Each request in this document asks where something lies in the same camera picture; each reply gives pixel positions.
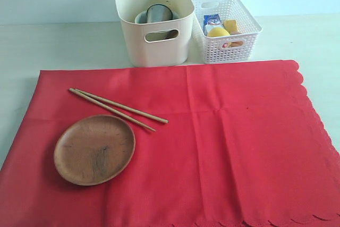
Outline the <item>stainless steel cup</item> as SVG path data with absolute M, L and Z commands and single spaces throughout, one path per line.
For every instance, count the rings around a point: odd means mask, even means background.
M 163 4 L 154 4 L 147 9 L 147 23 L 164 22 L 172 19 L 173 12 Z

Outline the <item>pale green ceramic bowl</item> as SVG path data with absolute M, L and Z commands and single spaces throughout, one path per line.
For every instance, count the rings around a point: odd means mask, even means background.
M 147 11 L 143 11 L 135 17 L 134 20 L 137 24 L 145 24 L 147 23 Z M 145 40 L 148 42 L 156 42 L 168 39 L 174 39 L 179 35 L 179 31 L 177 29 L 165 30 L 165 31 L 156 31 L 150 32 L 146 34 Z

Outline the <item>small milk carton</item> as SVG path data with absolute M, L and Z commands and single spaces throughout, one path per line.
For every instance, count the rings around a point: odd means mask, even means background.
M 210 14 L 203 17 L 203 32 L 207 36 L 213 28 L 224 28 L 219 14 Z

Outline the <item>yellow lemon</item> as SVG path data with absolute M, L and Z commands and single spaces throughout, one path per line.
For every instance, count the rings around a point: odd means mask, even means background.
M 214 27 L 212 28 L 208 33 L 207 37 L 213 38 L 213 37 L 224 37 L 224 36 L 229 36 L 230 33 L 221 27 Z

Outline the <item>yellow cheese wedge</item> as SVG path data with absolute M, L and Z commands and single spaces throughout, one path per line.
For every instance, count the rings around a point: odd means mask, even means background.
M 236 20 L 225 20 L 223 22 L 224 28 L 229 32 L 238 32 L 237 21 Z

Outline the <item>wooden chopstick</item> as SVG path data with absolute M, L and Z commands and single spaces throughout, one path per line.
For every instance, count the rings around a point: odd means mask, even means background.
M 138 120 L 136 120 L 136 119 L 134 119 L 134 118 L 132 118 L 132 117 L 130 117 L 130 116 L 128 116 L 128 115 L 118 111 L 118 110 L 116 110 L 116 109 L 113 109 L 113 108 L 105 105 L 104 103 L 101 103 L 98 100 L 95 100 L 95 99 L 93 99 L 93 98 L 91 98 L 89 96 L 86 96 L 85 94 L 83 94 L 83 93 L 81 93 L 81 92 L 79 92 L 79 91 L 77 91 L 77 90 L 75 90 L 73 88 L 69 88 L 69 91 L 74 93 L 75 95 L 77 95 L 77 96 L 79 96 L 79 97 L 81 97 L 81 98 L 83 98 L 83 99 L 85 99 L 85 100 L 87 100 L 89 102 L 92 102 L 93 104 L 98 105 L 98 106 L 100 106 L 100 107 L 102 107 L 102 108 L 104 108 L 104 109 L 106 109 L 106 110 L 108 110 L 108 111 L 110 111 L 110 112 L 112 112 L 112 113 L 114 113 L 114 114 L 116 114 L 116 115 L 118 115 L 118 116 L 128 120 L 128 121 L 131 121 L 131 122 L 133 122 L 133 123 L 135 123 L 135 124 L 137 124 L 137 125 L 139 125 L 139 126 L 141 126 L 143 128 L 146 128 L 146 129 L 151 130 L 153 132 L 156 131 L 154 128 L 152 128 L 152 127 L 150 127 L 150 126 L 148 126 L 148 125 L 146 125 L 146 124 L 144 124 L 144 123 L 142 123 L 142 122 L 140 122 L 140 121 L 138 121 Z
M 168 123 L 168 120 L 167 120 L 167 119 L 163 119 L 163 118 L 160 118 L 160 117 L 158 117 L 158 116 L 155 116 L 155 115 L 152 115 L 152 114 L 149 114 L 149 113 L 140 111 L 140 110 L 138 110 L 138 109 L 128 107 L 128 106 L 126 106 L 126 105 L 123 105 L 123 104 L 114 102 L 114 101 L 109 100 L 109 99 L 106 99 L 106 98 L 102 98 L 102 97 L 100 97 L 100 96 L 97 96 L 97 95 L 88 93 L 88 92 L 86 92 L 86 91 L 82 91 L 82 90 L 80 90 L 80 89 L 73 89 L 73 90 L 75 90 L 76 92 L 78 92 L 78 93 L 80 93 L 80 94 L 82 94 L 82 95 L 86 95 L 86 96 L 88 96 L 88 97 L 91 98 L 91 99 L 95 99 L 95 100 L 97 100 L 97 101 L 99 101 L 99 102 L 101 102 L 101 103 L 108 103 L 108 104 L 117 106 L 117 107 L 119 107 L 119 108 L 125 109 L 125 110 L 127 110 L 127 111 L 130 111 L 130 112 L 133 112 L 133 113 L 136 113 L 136 114 L 139 114 L 139 115 L 148 117 L 148 118 L 150 118 L 150 119 L 153 119 L 153 120 L 156 120 L 156 121 L 159 121 L 159 122 L 162 122 L 162 123 Z

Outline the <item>brown wooden plate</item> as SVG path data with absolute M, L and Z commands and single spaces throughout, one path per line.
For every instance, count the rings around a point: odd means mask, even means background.
M 71 125 L 54 149 L 54 165 L 66 181 L 94 186 L 119 175 L 131 161 L 135 135 L 124 120 L 94 115 Z

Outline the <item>brown egg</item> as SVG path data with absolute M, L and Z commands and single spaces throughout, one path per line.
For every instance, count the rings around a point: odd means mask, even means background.
M 231 36 L 233 36 L 233 35 L 241 35 L 241 33 L 238 32 L 238 31 L 232 31 L 229 34 Z M 234 42 L 231 42 L 230 47 L 239 47 L 239 46 L 242 46 L 242 45 L 243 45 L 243 41 L 234 41 Z

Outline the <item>cream plastic storage bin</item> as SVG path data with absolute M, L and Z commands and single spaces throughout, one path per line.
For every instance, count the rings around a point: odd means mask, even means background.
M 115 0 L 130 60 L 137 67 L 172 66 L 186 61 L 192 34 L 194 5 L 191 0 Z M 171 9 L 174 19 L 137 24 L 135 17 L 154 4 Z M 177 29 L 174 39 L 148 42 L 146 34 Z

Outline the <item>white perforated plastic basket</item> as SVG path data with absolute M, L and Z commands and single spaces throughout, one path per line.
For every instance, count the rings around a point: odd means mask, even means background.
M 192 3 L 194 5 L 192 38 L 203 62 L 216 64 L 248 60 L 262 27 L 241 0 L 192 0 Z M 236 20 L 241 35 L 207 37 L 203 32 L 203 17 L 210 14 L 219 14 L 222 22 Z M 234 41 L 243 41 L 243 45 L 230 47 Z

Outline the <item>red table cloth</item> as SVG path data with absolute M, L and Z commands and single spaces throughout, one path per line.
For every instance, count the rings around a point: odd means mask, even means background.
M 1 226 L 339 226 L 339 153 L 292 60 L 41 71 L 1 169 Z M 133 126 L 134 157 L 94 187 L 54 146 L 104 110 L 80 89 L 168 120 Z

